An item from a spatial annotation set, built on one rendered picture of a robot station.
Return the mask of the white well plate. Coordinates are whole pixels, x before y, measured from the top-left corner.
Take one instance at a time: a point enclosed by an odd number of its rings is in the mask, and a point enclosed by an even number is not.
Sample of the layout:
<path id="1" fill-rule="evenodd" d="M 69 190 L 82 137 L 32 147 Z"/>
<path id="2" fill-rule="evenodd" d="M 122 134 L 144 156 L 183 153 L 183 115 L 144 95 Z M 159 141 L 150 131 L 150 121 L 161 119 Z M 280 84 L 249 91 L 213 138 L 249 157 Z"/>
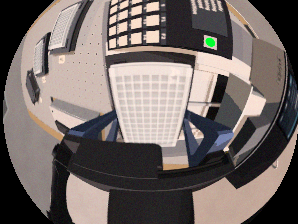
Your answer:
<path id="1" fill-rule="evenodd" d="M 75 4 L 59 13 L 51 33 L 48 50 L 65 46 L 72 22 L 80 5 L 81 3 Z"/>
<path id="2" fill-rule="evenodd" d="M 176 145 L 188 101 L 192 71 L 191 65 L 168 62 L 110 65 L 111 89 L 125 142 L 155 143 L 161 147 Z M 143 83 L 150 83 L 150 86 Z"/>
<path id="3" fill-rule="evenodd" d="M 44 39 L 43 39 L 44 40 Z M 41 40 L 34 50 L 34 75 L 42 72 L 43 40 Z"/>

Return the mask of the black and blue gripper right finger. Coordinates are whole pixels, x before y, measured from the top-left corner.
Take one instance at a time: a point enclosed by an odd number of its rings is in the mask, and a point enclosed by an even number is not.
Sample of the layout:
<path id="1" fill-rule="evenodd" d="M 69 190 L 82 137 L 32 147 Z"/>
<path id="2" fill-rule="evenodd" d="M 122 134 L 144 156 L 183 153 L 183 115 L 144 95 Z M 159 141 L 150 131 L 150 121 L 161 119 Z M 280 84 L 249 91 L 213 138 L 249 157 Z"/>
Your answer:
<path id="1" fill-rule="evenodd" d="M 200 145 L 198 145 L 192 133 L 189 122 L 203 133 L 204 137 Z M 187 109 L 185 110 L 182 127 L 189 167 L 197 166 L 207 154 L 223 150 L 234 136 L 230 127 Z"/>

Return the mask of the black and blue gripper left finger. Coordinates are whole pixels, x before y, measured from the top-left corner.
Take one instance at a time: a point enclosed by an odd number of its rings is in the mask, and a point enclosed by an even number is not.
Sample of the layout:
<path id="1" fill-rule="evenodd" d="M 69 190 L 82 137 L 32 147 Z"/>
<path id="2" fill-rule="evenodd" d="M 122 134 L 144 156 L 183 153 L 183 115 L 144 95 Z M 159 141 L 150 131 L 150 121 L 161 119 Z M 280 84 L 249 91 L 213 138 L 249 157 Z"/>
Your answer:
<path id="1" fill-rule="evenodd" d="M 68 134 L 81 136 L 82 138 L 99 140 L 98 134 L 111 122 L 112 125 L 105 141 L 116 142 L 119 129 L 116 109 L 71 128 Z"/>

